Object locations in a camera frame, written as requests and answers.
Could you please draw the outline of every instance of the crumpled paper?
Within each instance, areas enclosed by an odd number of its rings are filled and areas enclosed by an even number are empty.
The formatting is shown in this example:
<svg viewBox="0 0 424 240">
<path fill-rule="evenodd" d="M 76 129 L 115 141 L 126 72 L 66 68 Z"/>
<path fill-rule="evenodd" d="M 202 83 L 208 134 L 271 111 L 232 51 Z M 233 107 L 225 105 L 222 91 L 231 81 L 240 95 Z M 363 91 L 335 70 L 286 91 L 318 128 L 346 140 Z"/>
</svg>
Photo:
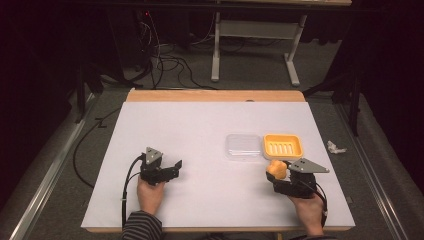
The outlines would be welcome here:
<svg viewBox="0 0 424 240">
<path fill-rule="evenodd" d="M 332 143 L 330 140 L 327 142 L 328 151 L 334 154 L 344 153 L 347 151 L 347 148 L 338 149 L 336 144 Z"/>
</svg>

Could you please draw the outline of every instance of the orange plastic box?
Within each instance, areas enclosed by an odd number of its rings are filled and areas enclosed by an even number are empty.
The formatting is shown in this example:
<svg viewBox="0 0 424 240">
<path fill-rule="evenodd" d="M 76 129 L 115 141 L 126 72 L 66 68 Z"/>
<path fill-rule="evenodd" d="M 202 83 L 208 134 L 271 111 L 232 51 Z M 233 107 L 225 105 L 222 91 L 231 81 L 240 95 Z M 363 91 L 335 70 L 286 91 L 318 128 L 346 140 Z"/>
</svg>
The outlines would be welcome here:
<svg viewBox="0 0 424 240">
<path fill-rule="evenodd" d="M 267 134 L 263 148 L 264 157 L 269 160 L 298 160 L 303 156 L 302 145 L 296 135 Z"/>
</svg>

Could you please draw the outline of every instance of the desk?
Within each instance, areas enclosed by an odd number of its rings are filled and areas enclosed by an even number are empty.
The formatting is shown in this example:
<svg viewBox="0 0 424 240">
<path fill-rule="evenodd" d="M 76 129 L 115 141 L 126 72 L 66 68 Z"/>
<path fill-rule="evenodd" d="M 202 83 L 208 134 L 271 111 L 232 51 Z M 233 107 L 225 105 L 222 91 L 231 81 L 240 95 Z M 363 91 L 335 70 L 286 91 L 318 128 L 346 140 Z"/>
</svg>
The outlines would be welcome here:
<svg viewBox="0 0 424 240">
<path fill-rule="evenodd" d="M 304 157 L 330 169 L 329 174 L 316 176 L 328 197 L 326 229 L 353 227 L 309 105 L 300 92 L 208 90 L 129 93 L 81 226 L 92 232 L 121 231 L 125 176 L 131 162 L 150 146 L 164 153 L 163 167 L 183 160 L 180 177 L 166 185 L 157 214 L 165 232 L 299 229 L 292 203 L 274 193 L 265 177 L 268 161 L 233 161 L 225 155 L 228 134 L 268 132 L 297 134 Z M 131 181 L 128 215 L 138 208 L 135 188 L 136 181 Z"/>
<path fill-rule="evenodd" d="M 326 5 L 326 6 L 350 6 L 351 0 L 227 0 L 222 2 L 256 2 L 276 4 L 299 4 L 299 5 Z M 295 87 L 300 85 L 293 58 L 305 27 L 307 15 L 302 15 L 298 23 L 273 23 L 221 20 L 220 12 L 215 14 L 215 46 L 212 58 L 213 82 L 219 81 L 220 50 L 219 39 L 221 36 L 232 37 L 258 37 L 270 39 L 291 39 L 292 47 L 289 53 L 284 53 L 284 61 L 290 76 L 291 84 Z"/>
</svg>

